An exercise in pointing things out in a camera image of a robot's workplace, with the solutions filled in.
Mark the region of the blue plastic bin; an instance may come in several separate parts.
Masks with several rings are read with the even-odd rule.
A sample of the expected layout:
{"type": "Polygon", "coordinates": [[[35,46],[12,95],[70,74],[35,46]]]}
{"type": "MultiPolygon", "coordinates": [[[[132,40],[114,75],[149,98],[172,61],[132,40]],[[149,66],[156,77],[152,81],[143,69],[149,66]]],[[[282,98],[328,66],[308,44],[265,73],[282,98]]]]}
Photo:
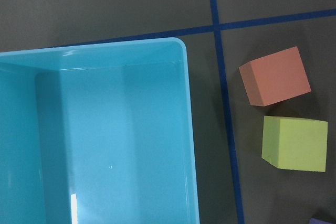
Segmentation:
{"type": "Polygon", "coordinates": [[[177,38],[1,53],[1,223],[199,223],[177,38]]]}

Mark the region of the orange foam block left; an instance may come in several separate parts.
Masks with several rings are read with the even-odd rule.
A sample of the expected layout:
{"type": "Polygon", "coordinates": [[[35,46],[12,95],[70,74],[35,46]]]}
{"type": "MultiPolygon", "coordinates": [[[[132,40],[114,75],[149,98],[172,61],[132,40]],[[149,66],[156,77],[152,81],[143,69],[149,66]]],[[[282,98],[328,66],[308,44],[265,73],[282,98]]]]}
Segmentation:
{"type": "Polygon", "coordinates": [[[311,92],[298,47],[249,61],[239,72],[252,106],[268,106],[311,92]]]}

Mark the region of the yellow-green foam block left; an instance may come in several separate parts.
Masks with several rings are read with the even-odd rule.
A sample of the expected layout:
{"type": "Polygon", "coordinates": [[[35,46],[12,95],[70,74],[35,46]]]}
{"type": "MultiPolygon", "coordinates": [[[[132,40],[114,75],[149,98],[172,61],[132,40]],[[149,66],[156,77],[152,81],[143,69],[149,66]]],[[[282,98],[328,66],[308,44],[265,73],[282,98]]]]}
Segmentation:
{"type": "Polygon", "coordinates": [[[326,121],[265,116],[261,157],[278,169],[325,172],[326,121]]]}

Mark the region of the purple foam block left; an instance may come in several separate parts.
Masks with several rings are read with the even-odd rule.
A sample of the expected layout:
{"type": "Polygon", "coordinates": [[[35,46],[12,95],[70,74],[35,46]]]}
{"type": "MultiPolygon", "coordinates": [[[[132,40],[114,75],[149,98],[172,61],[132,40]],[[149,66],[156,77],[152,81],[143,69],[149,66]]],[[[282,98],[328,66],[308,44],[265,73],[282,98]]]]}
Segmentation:
{"type": "Polygon", "coordinates": [[[333,224],[333,223],[321,219],[311,218],[309,220],[309,224],[333,224]]]}

